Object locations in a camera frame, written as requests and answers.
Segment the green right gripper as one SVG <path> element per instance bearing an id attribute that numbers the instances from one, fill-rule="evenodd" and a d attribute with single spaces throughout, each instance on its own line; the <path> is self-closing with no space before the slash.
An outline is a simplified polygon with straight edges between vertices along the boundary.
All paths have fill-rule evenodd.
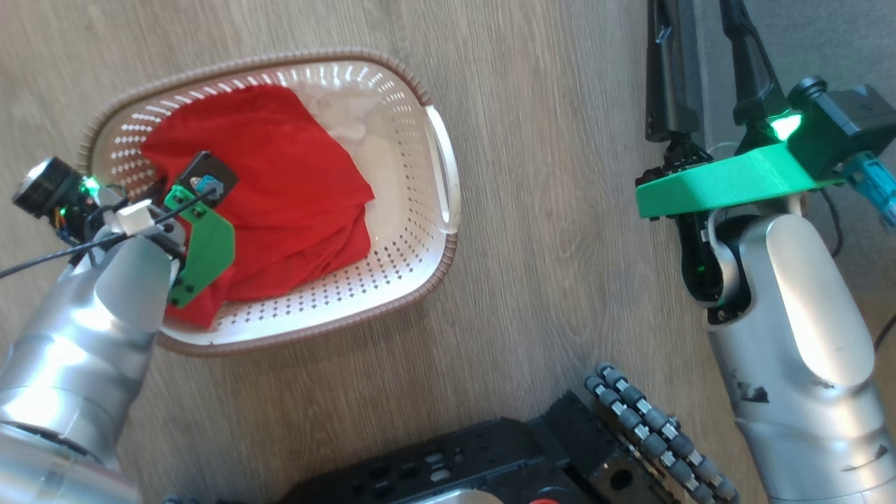
<path id="1" fill-rule="evenodd" d="M 735 125 L 748 124 L 753 150 L 715 160 L 691 134 L 697 112 L 686 102 L 685 58 L 678 0 L 647 0 L 645 139 L 668 146 L 662 165 L 636 181 L 643 219 L 703 213 L 843 185 L 842 176 L 810 175 L 767 122 L 788 101 L 743 0 L 719 0 L 721 25 L 735 71 Z"/>

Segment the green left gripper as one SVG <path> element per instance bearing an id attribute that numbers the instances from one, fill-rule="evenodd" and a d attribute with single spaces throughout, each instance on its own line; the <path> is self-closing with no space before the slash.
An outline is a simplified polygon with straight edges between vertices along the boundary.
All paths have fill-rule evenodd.
<path id="1" fill-rule="evenodd" d="M 184 307 L 236 258 L 235 229 L 202 201 L 205 195 L 193 197 L 174 182 L 161 202 L 137 201 L 124 186 L 100 185 L 58 157 L 49 157 L 29 170 L 13 203 L 45 221 L 66 249 L 23 262 L 13 271 L 58 258 L 68 260 L 70 272 L 96 268 L 115 246 L 144 238 L 170 261 L 169 305 Z"/>

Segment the red and white garment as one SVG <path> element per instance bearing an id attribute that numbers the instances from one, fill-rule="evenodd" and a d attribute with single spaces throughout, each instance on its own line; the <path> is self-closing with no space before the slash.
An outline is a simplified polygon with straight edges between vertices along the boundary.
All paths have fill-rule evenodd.
<path id="1" fill-rule="evenodd" d="M 234 227 L 234 262 L 188 306 L 167 315 L 210 328 L 226 302 L 272 299 L 364 259 L 371 185 L 293 90 L 259 85 L 183 105 L 141 146 L 175 181 L 199 152 L 238 176 L 217 212 Z"/>

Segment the grey fabric sofa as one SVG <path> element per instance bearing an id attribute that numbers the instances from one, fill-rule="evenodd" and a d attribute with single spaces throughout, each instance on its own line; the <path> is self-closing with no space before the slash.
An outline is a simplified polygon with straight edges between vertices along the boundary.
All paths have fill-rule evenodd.
<path id="1" fill-rule="evenodd" d="M 820 76 L 831 90 L 868 84 L 896 106 L 896 0 L 743 0 L 784 92 Z M 735 78 L 719 0 L 694 0 L 708 147 L 731 152 Z M 855 296 L 896 301 L 896 233 L 886 232 L 867 200 L 847 186 L 827 191 L 839 211 L 839 270 Z"/>

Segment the white brown-rimmed laundry basket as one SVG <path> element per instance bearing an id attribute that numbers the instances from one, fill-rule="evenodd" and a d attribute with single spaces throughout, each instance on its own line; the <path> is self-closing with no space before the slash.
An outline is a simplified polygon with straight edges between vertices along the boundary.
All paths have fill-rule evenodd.
<path id="1" fill-rule="evenodd" d="M 294 90 L 311 84 L 327 97 L 346 89 L 378 100 L 354 156 L 375 194 L 367 207 L 371 250 L 364 260 L 281 297 L 227 305 L 210 330 L 167 321 L 159 344 L 177 354 L 224 356 L 351 328 L 421 300 L 454 261 L 461 184 L 445 122 L 419 77 L 372 49 L 263 55 L 147 84 L 87 125 L 78 168 L 103 184 L 125 186 L 134 197 L 153 182 L 140 147 L 155 125 L 192 100 L 255 84 Z"/>

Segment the black grey-roller omni wheel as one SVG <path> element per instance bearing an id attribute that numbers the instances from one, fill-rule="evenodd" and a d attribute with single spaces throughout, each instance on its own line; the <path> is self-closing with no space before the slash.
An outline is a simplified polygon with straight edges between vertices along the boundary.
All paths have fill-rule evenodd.
<path id="1" fill-rule="evenodd" d="M 601 411 L 625 440 L 686 491 L 696 504 L 741 504 L 733 482 L 697 449 L 675 416 L 653 405 L 644 392 L 611 364 L 602 363 L 584 379 Z"/>

